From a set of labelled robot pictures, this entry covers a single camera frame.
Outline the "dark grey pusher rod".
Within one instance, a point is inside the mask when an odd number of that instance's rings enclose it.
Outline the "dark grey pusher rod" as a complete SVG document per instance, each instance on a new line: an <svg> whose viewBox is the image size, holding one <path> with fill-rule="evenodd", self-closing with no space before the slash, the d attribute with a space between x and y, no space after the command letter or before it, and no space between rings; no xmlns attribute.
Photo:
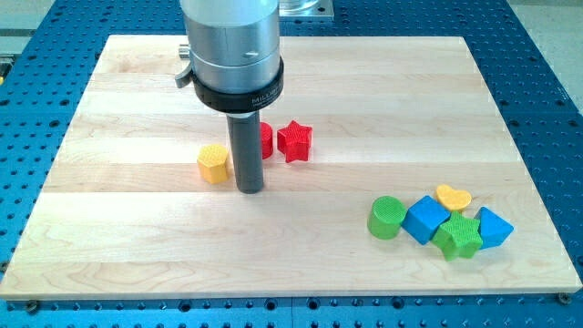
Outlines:
<svg viewBox="0 0 583 328"><path fill-rule="evenodd" d="M260 116L257 112L228 115L227 124L237 188L257 193L263 188Z"/></svg>

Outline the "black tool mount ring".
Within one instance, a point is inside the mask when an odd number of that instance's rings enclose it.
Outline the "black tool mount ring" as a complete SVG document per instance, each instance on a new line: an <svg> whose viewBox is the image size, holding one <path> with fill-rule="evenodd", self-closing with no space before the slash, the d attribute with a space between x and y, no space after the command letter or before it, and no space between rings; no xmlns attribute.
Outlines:
<svg viewBox="0 0 583 328"><path fill-rule="evenodd" d="M191 71L192 83L198 99L207 107L227 114L246 114L261 110L272 104L283 91L284 62L279 58L279 69L275 78L265 87L249 93L221 93L205 86Z"/></svg>

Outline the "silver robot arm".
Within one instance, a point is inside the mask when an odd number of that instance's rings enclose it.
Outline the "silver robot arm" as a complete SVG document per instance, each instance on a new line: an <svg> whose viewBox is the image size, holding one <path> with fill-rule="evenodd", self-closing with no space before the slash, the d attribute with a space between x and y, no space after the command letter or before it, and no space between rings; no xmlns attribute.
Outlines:
<svg viewBox="0 0 583 328"><path fill-rule="evenodd" d="M226 115L239 191L263 188L260 110L283 90L277 0L180 0L189 64L175 76Z"/></svg>

